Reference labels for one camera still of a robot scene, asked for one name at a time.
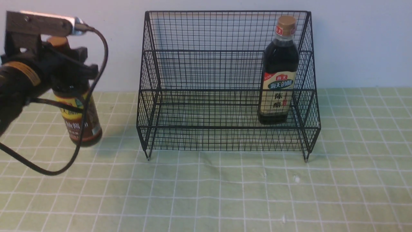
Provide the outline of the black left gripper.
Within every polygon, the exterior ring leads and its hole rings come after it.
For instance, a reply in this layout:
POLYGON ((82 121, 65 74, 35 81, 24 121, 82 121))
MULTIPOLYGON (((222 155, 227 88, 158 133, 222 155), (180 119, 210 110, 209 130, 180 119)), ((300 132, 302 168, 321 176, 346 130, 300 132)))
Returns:
POLYGON ((21 52, 12 41, 5 41, 1 55, 2 91, 39 91, 51 87, 57 92, 85 92, 89 80, 98 74, 98 65, 69 63, 72 59, 85 62, 85 47, 70 48, 68 41, 37 41, 40 54, 30 49, 21 52))

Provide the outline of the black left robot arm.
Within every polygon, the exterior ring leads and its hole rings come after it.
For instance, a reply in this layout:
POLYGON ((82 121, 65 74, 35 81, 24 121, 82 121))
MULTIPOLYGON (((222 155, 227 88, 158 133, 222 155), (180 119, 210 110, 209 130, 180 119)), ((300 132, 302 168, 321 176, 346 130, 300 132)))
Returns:
POLYGON ((85 103, 84 94, 88 92, 89 81, 100 76, 96 64, 84 64, 87 48, 72 49, 67 41, 53 42, 49 39, 42 43, 41 51, 40 57, 32 51, 2 56, 1 134, 30 103, 83 112, 81 107, 41 99, 40 96, 52 89, 65 97, 81 97, 81 103, 85 103))

